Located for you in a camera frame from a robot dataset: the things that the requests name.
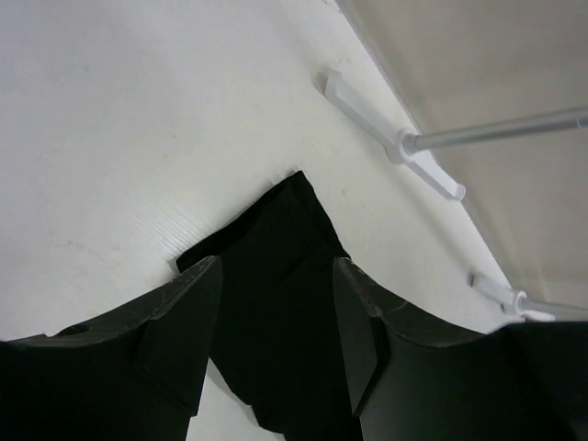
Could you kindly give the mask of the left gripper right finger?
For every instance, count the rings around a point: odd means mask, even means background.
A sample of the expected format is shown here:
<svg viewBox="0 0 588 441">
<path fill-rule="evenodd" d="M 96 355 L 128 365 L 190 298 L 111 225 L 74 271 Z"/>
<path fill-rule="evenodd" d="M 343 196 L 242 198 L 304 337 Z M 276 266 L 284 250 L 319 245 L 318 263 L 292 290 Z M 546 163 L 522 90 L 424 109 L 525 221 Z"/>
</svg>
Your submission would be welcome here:
<svg viewBox="0 0 588 441">
<path fill-rule="evenodd" d="M 587 325 L 480 334 L 386 290 L 347 258 L 333 288 L 353 414 L 366 440 L 584 440 Z"/>
</svg>

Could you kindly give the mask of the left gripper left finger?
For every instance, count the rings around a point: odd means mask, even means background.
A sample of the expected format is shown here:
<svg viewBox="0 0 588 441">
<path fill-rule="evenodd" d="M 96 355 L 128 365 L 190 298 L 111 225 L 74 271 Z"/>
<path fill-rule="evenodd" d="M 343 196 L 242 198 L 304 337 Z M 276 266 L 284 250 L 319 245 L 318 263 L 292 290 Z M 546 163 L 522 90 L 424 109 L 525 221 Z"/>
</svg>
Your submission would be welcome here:
<svg viewBox="0 0 588 441">
<path fill-rule="evenodd" d="M 1 345 L 4 440 L 183 440 L 220 307 L 208 256 L 170 282 L 58 334 Z"/>
</svg>

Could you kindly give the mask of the black trousers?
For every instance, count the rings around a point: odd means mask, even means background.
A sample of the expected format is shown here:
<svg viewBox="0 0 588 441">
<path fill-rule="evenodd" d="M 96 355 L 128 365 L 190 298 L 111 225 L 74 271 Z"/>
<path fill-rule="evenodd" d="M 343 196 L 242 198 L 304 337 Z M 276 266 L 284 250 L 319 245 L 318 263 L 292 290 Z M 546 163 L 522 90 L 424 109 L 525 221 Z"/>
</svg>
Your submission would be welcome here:
<svg viewBox="0 0 588 441">
<path fill-rule="evenodd" d="M 223 266 L 211 359 L 258 424 L 287 440 L 358 440 L 334 305 L 333 263 L 345 255 L 302 172 L 177 258 Z"/>
</svg>

